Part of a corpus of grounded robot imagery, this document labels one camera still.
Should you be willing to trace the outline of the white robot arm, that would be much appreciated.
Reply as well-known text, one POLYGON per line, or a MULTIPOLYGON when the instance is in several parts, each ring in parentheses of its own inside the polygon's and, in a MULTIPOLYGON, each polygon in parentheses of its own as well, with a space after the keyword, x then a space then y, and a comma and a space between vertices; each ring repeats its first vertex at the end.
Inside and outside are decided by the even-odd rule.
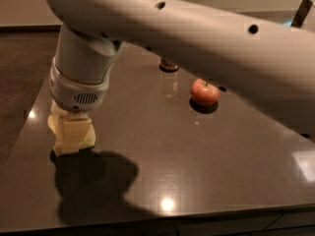
POLYGON ((299 135, 315 135, 311 31, 182 0, 46 0, 62 21, 50 72, 56 104, 101 105, 109 71, 133 43, 244 97, 299 135))

